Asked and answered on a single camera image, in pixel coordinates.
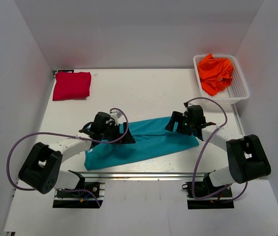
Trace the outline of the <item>teal t-shirt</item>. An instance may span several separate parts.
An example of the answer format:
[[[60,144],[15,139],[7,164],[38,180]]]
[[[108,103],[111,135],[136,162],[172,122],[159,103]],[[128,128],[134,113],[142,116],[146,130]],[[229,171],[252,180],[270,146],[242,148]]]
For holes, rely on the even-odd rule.
[[[199,146],[194,136],[165,130],[170,117],[131,122],[129,131],[134,144],[99,144],[85,152],[86,170],[100,170],[114,166],[144,161]]]

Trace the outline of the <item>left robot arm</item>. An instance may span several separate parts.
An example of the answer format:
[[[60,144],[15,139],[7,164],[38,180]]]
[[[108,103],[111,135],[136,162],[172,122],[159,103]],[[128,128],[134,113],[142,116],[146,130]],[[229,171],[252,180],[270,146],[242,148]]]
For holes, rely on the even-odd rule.
[[[19,179],[41,194],[58,189],[81,196],[86,191],[85,178],[74,171],[61,171],[62,163],[99,144],[134,144],[136,141],[128,121],[119,123],[119,118],[124,116],[118,108],[112,108],[108,113],[98,112],[77,135],[63,134],[63,140],[53,144],[34,144],[19,171]]]

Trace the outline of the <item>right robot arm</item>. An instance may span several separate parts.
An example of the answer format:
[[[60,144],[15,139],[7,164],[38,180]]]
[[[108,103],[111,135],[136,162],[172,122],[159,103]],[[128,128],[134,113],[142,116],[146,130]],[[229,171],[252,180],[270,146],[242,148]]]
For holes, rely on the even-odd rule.
[[[246,183],[271,173],[271,166],[256,135],[230,134],[214,122],[207,122],[200,105],[186,106],[186,111],[174,111],[165,129],[196,138],[226,151],[228,166],[205,174],[204,192],[215,196],[224,185]]]

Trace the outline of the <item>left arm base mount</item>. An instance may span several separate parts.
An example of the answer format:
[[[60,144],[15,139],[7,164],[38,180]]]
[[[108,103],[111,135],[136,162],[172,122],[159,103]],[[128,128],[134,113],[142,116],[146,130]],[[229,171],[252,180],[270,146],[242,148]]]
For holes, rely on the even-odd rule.
[[[99,209],[104,200],[105,183],[87,181],[74,171],[61,171],[55,185],[53,208]]]

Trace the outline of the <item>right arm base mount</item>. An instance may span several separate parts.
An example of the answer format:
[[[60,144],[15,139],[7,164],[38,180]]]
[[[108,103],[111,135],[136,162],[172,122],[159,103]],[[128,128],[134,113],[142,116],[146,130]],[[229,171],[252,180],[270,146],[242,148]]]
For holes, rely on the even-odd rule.
[[[195,196],[198,198],[203,198],[214,192],[219,191],[224,186],[214,187],[208,180],[208,174],[200,173],[195,177],[195,184],[192,187],[192,180],[182,184],[182,190],[186,192],[187,198],[187,208],[188,209],[233,209],[234,203],[231,201],[233,199],[232,190],[230,187],[224,189],[221,192],[212,195],[209,198],[198,200],[192,195],[192,190],[194,190]]]

